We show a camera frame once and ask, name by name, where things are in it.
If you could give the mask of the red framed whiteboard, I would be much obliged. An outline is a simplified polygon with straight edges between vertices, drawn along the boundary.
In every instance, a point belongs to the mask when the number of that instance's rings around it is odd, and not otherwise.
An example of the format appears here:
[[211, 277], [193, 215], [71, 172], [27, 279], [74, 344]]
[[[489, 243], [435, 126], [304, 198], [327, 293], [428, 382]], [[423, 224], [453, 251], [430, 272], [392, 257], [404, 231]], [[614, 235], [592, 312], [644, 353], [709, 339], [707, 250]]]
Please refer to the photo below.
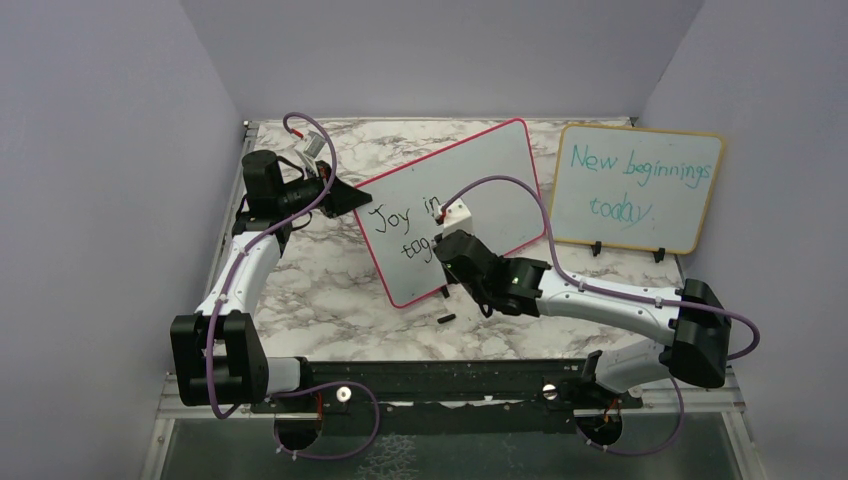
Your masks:
[[527, 187], [539, 187], [527, 124], [498, 124], [358, 184], [372, 198], [355, 210], [390, 304], [405, 308], [438, 292], [445, 275], [431, 248], [438, 207], [453, 195], [470, 209], [473, 233], [498, 255], [545, 233]]

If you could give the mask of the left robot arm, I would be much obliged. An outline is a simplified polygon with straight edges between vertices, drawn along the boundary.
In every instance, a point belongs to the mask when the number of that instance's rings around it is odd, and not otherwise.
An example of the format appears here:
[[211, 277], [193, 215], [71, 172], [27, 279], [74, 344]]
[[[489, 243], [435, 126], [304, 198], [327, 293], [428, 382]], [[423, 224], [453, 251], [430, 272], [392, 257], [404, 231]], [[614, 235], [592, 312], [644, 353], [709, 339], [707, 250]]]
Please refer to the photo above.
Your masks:
[[290, 163], [270, 150], [243, 157], [246, 205], [236, 213], [224, 267], [195, 311], [175, 317], [170, 339], [179, 395], [186, 406], [207, 406], [218, 420], [259, 404], [290, 413], [313, 410], [307, 423], [273, 425], [279, 448], [298, 453], [317, 440], [323, 427], [326, 389], [315, 382], [305, 358], [269, 359], [253, 316], [269, 275], [297, 229], [295, 220], [314, 211], [336, 218], [370, 203], [372, 197], [336, 179], [330, 164], [310, 158], [299, 167], [297, 178], [286, 181], [281, 168]]

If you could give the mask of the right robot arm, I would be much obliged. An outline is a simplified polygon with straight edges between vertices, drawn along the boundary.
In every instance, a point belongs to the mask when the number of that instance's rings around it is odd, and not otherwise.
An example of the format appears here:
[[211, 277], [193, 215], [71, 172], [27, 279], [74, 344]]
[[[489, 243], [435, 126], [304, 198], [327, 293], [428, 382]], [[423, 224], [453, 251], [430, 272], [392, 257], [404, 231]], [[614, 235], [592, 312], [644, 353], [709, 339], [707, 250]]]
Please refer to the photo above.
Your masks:
[[703, 282], [682, 289], [591, 283], [542, 260], [499, 256], [462, 230], [438, 235], [433, 255], [485, 317], [569, 317], [642, 336], [587, 357], [578, 380], [558, 393], [577, 408], [608, 407], [631, 388], [664, 378], [701, 388], [725, 383], [731, 321]]

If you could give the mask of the yellow framed written whiteboard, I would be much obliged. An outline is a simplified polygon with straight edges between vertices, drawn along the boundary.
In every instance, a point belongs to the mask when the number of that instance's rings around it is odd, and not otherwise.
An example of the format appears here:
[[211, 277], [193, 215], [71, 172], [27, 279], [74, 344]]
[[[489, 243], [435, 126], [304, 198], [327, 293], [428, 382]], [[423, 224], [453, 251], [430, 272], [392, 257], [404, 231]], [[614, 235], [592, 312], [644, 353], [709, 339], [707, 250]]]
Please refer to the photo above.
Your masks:
[[693, 252], [725, 150], [711, 133], [568, 125], [548, 207], [558, 242]]

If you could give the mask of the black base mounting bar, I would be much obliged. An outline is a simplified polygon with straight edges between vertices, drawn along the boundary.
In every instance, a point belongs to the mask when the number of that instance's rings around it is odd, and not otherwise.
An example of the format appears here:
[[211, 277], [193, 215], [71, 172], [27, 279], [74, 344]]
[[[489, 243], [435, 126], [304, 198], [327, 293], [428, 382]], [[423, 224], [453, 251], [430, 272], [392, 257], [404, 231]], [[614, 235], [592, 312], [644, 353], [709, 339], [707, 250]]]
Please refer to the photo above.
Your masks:
[[[559, 390], [579, 379], [585, 359], [496, 361], [308, 361], [325, 387], [319, 435], [455, 435], [580, 430], [614, 439], [631, 388], [603, 408], [577, 408]], [[276, 421], [309, 422], [315, 412], [244, 407]]]

